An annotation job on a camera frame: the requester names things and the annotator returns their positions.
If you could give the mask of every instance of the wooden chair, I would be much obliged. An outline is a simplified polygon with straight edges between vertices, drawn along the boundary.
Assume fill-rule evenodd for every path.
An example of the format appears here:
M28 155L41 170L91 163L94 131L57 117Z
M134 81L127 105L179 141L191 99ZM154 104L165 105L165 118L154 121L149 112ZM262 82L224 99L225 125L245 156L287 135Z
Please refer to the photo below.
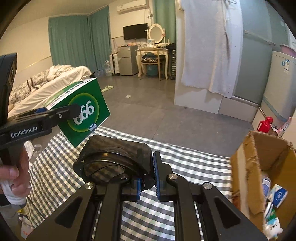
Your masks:
M161 80L160 77L160 64L164 62L164 59L159 57L159 49L157 48L140 48L140 57L141 57L141 76L142 76L142 65L144 67L145 75L147 74L147 67L146 65L158 65L158 77L159 80ZM157 56L157 62L146 62L142 60L142 52L153 52Z

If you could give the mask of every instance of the picture frame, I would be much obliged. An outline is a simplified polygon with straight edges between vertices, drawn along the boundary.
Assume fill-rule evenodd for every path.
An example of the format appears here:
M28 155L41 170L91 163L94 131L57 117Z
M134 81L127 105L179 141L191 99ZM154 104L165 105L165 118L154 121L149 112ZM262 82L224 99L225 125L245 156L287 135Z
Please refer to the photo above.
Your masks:
M155 39L148 39L147 40L147 47L154 47Z

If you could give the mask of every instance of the red thermos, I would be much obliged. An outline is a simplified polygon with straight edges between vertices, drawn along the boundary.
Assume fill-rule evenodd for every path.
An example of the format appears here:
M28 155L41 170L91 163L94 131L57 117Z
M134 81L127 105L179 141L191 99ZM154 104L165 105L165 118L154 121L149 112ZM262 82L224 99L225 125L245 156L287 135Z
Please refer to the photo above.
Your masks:
M272 117L268 116L266 118L266 120L260 121L258 127L257 127L257 131L262 131L265 133L268 133L271 126L270 124L273 122L274 120L272 119Z

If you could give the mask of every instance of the oval mirror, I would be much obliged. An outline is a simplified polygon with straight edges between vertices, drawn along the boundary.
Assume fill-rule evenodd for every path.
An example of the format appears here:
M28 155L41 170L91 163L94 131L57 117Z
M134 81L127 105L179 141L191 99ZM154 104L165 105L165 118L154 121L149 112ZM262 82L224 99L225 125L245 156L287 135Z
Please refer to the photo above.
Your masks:
M149 39L155 39L156 44L162 41L163 34L163 28L157 23L153 24L149 29Z

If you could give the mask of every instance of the white towel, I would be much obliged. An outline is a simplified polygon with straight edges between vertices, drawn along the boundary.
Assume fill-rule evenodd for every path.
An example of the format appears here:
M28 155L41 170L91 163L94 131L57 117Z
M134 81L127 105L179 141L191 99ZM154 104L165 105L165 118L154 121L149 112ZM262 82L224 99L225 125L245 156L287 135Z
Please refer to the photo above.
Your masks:
M226 93L228 44L222 0L181 0L185 15L185 86Z

